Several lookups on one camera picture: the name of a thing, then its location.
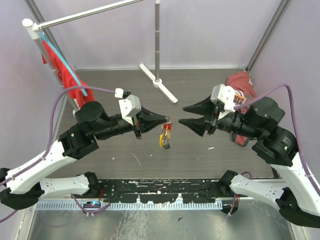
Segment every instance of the gray floor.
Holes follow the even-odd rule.
[[[164,85],[178,98],[172,104],[140,70],[80,71],[88,85],[131,90],[148,110],[170,116],[173,121],[171,149],[159,148],[161,127],[135,138],[134,133],[100,141],[100,149],[83,159],[69,164],[51,177],[71,177],[87,171],[99,178],[220,178],[226,170],[252,172],[253,176],[272,177],[272,171],[250,147],[231,142],[226,132],[199,137],[178,123],[181,118],[200,116],[183,112],[184,106],[204,100],[215,85],[225,83],[227,76],[238,69],[161,70]],[[118,100],[112,94],[95,92],[96,100],[108,115],[119,113]],[[75,124],[72,109],[67,104],[59,132]]]
[[[37,210],[28,240],[294,240],[291,225],[269,205],[241,199],[231,217],[220,210]]]

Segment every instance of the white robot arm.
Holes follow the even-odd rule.
[[[8,181],[0,192],[1,203],[20,210],[44,198],[65,197],[70,194],[92,197],[100,184],[92,172],[69,178],[46,178],[57,169],[71,164],[99,148],[97,140],[133,131],[137,139],[167,121],[167,117],[143,108],[137,96],[117,88],[120,114],[108,116],[97,101],[91,101],[75,113],[77,124],[60,135],[51,145],[49,153],[31,169],[16,174],[41,159],[44,152],[15,169],[0,169],[0,182]]]
[[[320,228],[320,196],[316,190],[320,185],[307,164],[307,169],[303,166],[295,136],[278,126],[285,112],[269,97],[251,104],[246,114],[234,109],[242,103],[232,87],[221,84],[207,99],[183,108],[204,117],[179,122],[200,136],[219,129],[256,139],[252,150],[280,174],[286,187],[259,183],[228,170],[219,180],[219,190],[262,201],[296,225]]]

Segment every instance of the metal pole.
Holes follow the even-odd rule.
[[[35,20],[40,23],[40,22],[44,22],[45,19],[42,16],[40,10],[38,9],[37,4],[35,3],[34,0],[24,0],[26,5],[29,7],[33,17],[35,18]],[[55,39],[55,37],[53,36],[53,34],[51,33],[50,29],[44,29],[43,32],[45,33],[46,37],[49,39],[49,41],[52,43],[52,45],[58,50],[58,52],[65,58],[63,52],[61,51],[60,47],[58,46],[58,43]]]
[[[34,40],[35,44],[38,46],[38,48],[40,49],[40,52],[42,53],[42,56],[44,57],[44,59],[46,60],[46,62],[48,63],[48,65],[51,68],[51,71],[53,72],[55,79],[58,81],[58,84],[64,88],[64,86],[61,83],[60,78],[58,77],[58,72],[57,69],[53,66],[52,62],[50,61],[49,55],[45,49],[45,46],[42,44],[42,41],[38,35],[38,33],[33,31],[33,25],[34,22],[31,19],[24,19],[22,21],[22,25],[25,27],[26,31],[29,33],[30,37],[32,40]],[[71,99],[71,97],[69,96],[69,94],[67,94],[67,99],[69,101],[69,103],[71,104],[71,106],[73,107],[73,109],[75,111],[79,110],[79,107],[77,106],[77,104],[75,103],[74,100]]]
[[[37,39],[34,39],[34,41],[35,41],[35,44],[36,44],[36,45],[38,46],[38,48],[40,49],[40,52],[41,52],[42,56],[44,57],[44,59],[46,60],[47,64],[49,65],[51,71],[53,72],[54,77],[55,77],[55,79],[57,80],[58,84],[60,85],[60,87],[62,87],[63,89],[65,89],[64,86],[63,86],[62,83],[61,83],[60,78],[58,77],[58,70],[53,66],[52,62],[50,61],[48,52],[46,51],[45,46],[43,45],[40,37],[37,38]],[[71,104],[72,108],[73,108],[75,111],[78,111],[78,110],[79,110],[79,107],[77,106],[77,104],[75,103],[75,101],[70,97],[69,94],[66,94],[66,98],[68,99],[68,101],[69,101],[69,103]]]
[[[160,0],[154,2],[154,22],[155,22],[155,81],[160,78]]]
[[[263,48],[265,47],[267,41],[269,40],[271,34],[273,33],[274,29],[276,28],[276,25],[278,24],[281,16],[284,14],[285,10],[287,9],[289,3],[291,0],[282,0],[281,3],[279,4],[277,10],[275,11],[262,39],[260,40],[258,47],[255,49],[254,54],[249,61],[248,67],[246,70],[248,72],[251,71],[253,68],[255,62],[257,61],[258,57],[260,56],[260,53],[262,52]]]
[[[79,12],[70,16],[65,16],[65,17],[61,17],[55,20],[51,20],[51,21],[47,21],[47,22],[41,22],[38,24],[39,29],[44,29],[44,28],[48,28],[48,27],[52,27],[52,26],[56,26],[59,24],[63,24],[63,23],[67,23],[76,19],[81,19],[90,15],[94,15],[94,14],[98,14],[98,13],[102,13],[111,9],[116,9],[122,6],[126,6],[129,4],[134,4],[137,2],[140,2],[143,0],[125,0],[125,1],[120,1],[120,2],[116,2],[116,3],[112,3],[106,6],[102,6],[102,7],[98,7],[98,8],[94,8],[88,11],[83,11],[83,12]]]

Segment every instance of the cable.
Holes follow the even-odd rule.
[[[45,41],[49,47],[54,51],[54,53],[57,55],[57,57],[61,60],[61,62],[63,63],[63,65],[66,67],[66,69],[69,71],[69,73],[71,74],[71,76],[73,77],[73,79],[75,80],[75,82],[79,85],[82,86],[81,81],[78,79],[77,75],[75,74],[74,70],[69,66],[69,64],[67,63],[67,61],[64,59],[64,57],[60,54],[60,52],[55,48],[55,46],[49,41],[49,39],[47,38],[47,36],[45,36],[42,31],[38,31],[37,32],[38,35],[40,36],[42,41]],[[81,89],[82,93],[84,96],[88,96],[87,92],[82,88]]]
[[[304,151],[303,151],[303,148],[302,148],[301,137],[300,137],[300,133],[299,133],[299,130],[298,130],[298,125],[297,125],[297,120],[296,120],[296,111],[295,111],[295,106],[294,106],[294,98],[293,98],[291,87],[286,83],[281,83],[281,84],[275,86],[274,88],[272,88],[271,90],[265,92],[261,96],[253,98],[251,101],[249,101],[249,102],[247,102],[245,104],[235,106],[234,109],[238,110],[238,109],[245,108],[245,107],[247,107],[247,106],[249,106],[251,104],[254,104],[254,103],[260,101],[262,98],[264,98],[267,95],[269,95],[270,93],[274,92],[275,90],[281,88],[281,87],[286,87],[286,89],[288,91],[290,110],[291,110],[291,119],[292,119],[293,129],[294,129],[295,138],[296,138],[296,142],[297,142],[297,145],[298,145],[300,160],[301,160],[303,169],[305,171],[306,177],[309,179],[311,185],[314,187],[314,190],[316,191],[316,193],[320,197],[320,189],[319,189],[317,183],[315,182],[315,180],[313,179],[313,177],[311,176],[311,173],[309,171],[309,168],[308,168],[308,165],[307,165],[307,162],[306,162],[306,159],[305,159],[305,154],[304,154]]]
[[[101,200],[101,198],[102,198],[102,196],[104,195],[104,190],[103,189],[101,189],[100,190],[100,197],[99,197],[99,200],[98,200],[98,202],[100,203],[100,200]]]
[[[100,87],[94,87],[94,86],[72,86],[69,88],[66,88],[65,90],[63,90],[63,92],[61,92],[59,94],[59,96],[56,98],[56,100],[53,103],[53,107],[51,110],[51,115],[50,115],[50,124],[49,124],[49,139],[48,139],[48,143],[46,146],[46,150],[43,154],[42,157],[40,157],[37,161],[35,161],[34,163],[30,164],[29,166],[27,166],[26,168],[18,171],[16,174],[12,175],[12,177],[7,178],[6,180],[3,180],[2,182],[0,182],[0,187],[3,186],[4,184],[12,181],[13,179],[15,179],[16,177],[18,177],[19,175],[25,173],[26,171],[32,169],[34,166],[36,166],[37,164],[39,164],[49,153],[51,145],[53,143],[53,128],[54,128],[54,118],[55,118],[55,111],[58,105],[59,100],[62,98],[63,95],[65,95],[66,93],[68,93],[71,90],[74,89],[90,89],[90,90],[96,90],[96,91],[100,91],[100,92],[105,92],[105,93],[112,93],[114,94],[115,91],[114,90],[109,90],[109,89],[105,89],[105,88],[100,88]],[[4,219],[0,220],[0,223],[8,220],[9,218],[11,218],[17,211],[13,211],[10,215],[8,215],[7,217],[5,217]]]
[[[101,213],[103,213],[107,208],[109,208],[110,205],[111,205],[111,203],[108,203],[107,205],[99,208],[98,210],[87,210],[87,209],[85,209],[83,206],[81,206],[81,204],[78,202],[78,200],[76,199],[76,197],[75,197],[73,194],[71,194],[71,197],[73,198],[73,200],[75,201],[75,203],[78,205],[78,207],[79,207],[82,211],[84,211],[84,212],[86,212],[86,213],[89,213],[89,214],[101,214]]]
[[[18,212],[18,210],[14,210],[12,213],[10,213],[8,216],[6,216],[5,218],[0,220],[0,224],[3,223],[4,221],[7,221],[9,218],[11,218],[13,215],[16,214],[16,212]]]
[[[241,173],[241,175],[244,175],[244,174],[249,174],[249,175],[250,175],[250,179],[252,180],[252,174],[251,174],[251,172],[249,172],[249,171],[244,171],[243,173]],[[235,193],[235,194],[233,195],[233,202],[232,202],[231,209],[230,209],[230,211],[229,211],[229,213],[228,213],[229,216],[231,216],[231,213],[232,213],[232,211],[233,211],[233,209],[234,209],[234,207],[235,207],[237,197],[239,197],[239,195]]]

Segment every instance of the red cloth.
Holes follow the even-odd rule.
[[[243,100],[242,104],[258,96],[254,90],[253,81],[246,71],[239,71],[230,75],[226,80],[226,84],[236,90],[236,94]],[[238,111],[245,114],[248,108],[249,107],[247,106]],[[248,144],[249,139],[245,136],[232,134],[232,141],[245,147]]]
[[[49,47],[49,45],[45,42],[42,41],[46,51],[49,54],[50,61],[52,62],[53,66],[57,69],[58,71],[58,77],[60,78],[63,86],[65,89],[73,87],[73,86],[78,86],[66,66],[61,62],[60,58],[55,54],[55,52]],[[83,86],[88,86],[85,82],[81,81],[81,84]],[[78,103],[79,107],[81,108],[85,103],[91,102],[95,100],[94,93],[90,89],[85,90],[88,96],[84,96],[81,88],[79,89],[74,89],[69,91],[69,95],[72,99],[76,99],[76,102]]]

